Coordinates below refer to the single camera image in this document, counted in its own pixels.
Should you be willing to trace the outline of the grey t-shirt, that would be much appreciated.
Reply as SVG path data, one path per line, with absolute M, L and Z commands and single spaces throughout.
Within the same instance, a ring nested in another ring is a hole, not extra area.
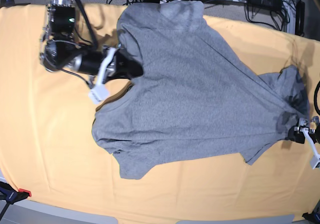
M 308 118 L 308 95 L 291 65 L 257 75 L 203 17 L 199 1 L 137 3 L 117 22 L 121 51 L 143 75 L 95 114 L 92 136 L 123 179 L 153 167 L 240 153 L 253 164 Z

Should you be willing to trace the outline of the black clamp right corner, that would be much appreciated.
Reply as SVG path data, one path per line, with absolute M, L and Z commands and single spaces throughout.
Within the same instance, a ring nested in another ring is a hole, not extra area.
M 312 224 L 320 224 L 320 214 L 318 213 L 318 212 L 312 212 L 312 213 L 304 213 L 303 215 L 302 215 L 302 217 L 306 220 L 306 221 L 308 221 L 308 222 L 310 222 L 310 223 L 312 223 Z

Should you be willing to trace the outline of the black power adapter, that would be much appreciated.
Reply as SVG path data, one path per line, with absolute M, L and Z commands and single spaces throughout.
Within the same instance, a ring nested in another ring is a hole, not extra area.
M 247 3 L 265 10 L 280 11 L 282 9 L 282 0 L 247 0 Z

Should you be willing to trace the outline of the blue red table clamp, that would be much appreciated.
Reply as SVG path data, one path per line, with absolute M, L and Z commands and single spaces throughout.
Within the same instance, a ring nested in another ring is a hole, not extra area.
M 13 205 L 16 202 L 20 202 L 31 197 L 30 191 L 25 189 L 15 190 L 10 184 L 6 182 L 0 182 L 0 200 Z

